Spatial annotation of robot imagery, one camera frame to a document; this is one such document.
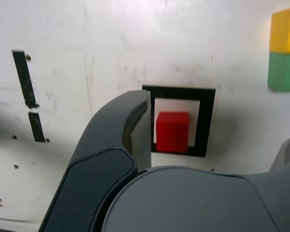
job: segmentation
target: white wall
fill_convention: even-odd
[[[142,84],[215,87],[206,158],[153,154],[153,165],[266,172],[290,137],[290,93],[267,89],[271,14],[286,7],[290,0],[0,0],[0,139],[34,144],[11,53],[23,49],[52,143],[44,147],[75,147],[95,112]],[[19,140],[9,143],[26,143]],[[19,146],[4,151],[0,176],[8,160],[26,163]],[[20,195],[7,185],[0,182],[1,191],[15,203]]]

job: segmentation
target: yellow block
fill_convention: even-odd
[[[270,52],[290,53],[290,9],[272,15]]]

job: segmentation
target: gray plastic housing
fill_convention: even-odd
[[[138,165],[142,169],[150,167],[148,99],[150,95],[145,90],[130,91],[107,103],[93,116],[39,231],[101,231],[109,205],[137,177]],[[142,133],[132,133],[135,128]],[[132,150],[138,152],[138,146],[144,145],[149,147],[141,154],[133,154]],[[138,155],[142,158],[138,158],[137,164],[132,156]]]

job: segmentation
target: white inner square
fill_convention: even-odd
[[[157,142],[156,122],[159,112],[188,112],[189,113],[189,135],[188,146],[194,146],[195,133],[197,130],[200,101],[178,100],[178,99],[155,99],[155,121],[154,121],[154,143]]]

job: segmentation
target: white surface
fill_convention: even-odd
[[[1,229],[38,230],[73,151],[67,145],[0,140]]]
[[[266,172],[290,137],[290,93],[267,89],[270,19],[286,7],[290,0],[0,0],[0,138],[33,141],[11,52],[23,49],[52,144],[75,147],[95,112],[142,84],[215,87],[206,158],[154,154],[153,166]],[[3,145],[0,217],[42,220],[64,171],[56,160],[68,157]],[[35,174],[32,157],[58,171]],[[30,187],[41,183],[41,192]]]
[[[155,117],[154,117],[154,143],[157,142],[156,122],[160,112],[188,112],[189,113],[189,131],[188,146],[194,146],[195,131],[197,130],[200,101],[175,100],[175,99],[155,99]]]

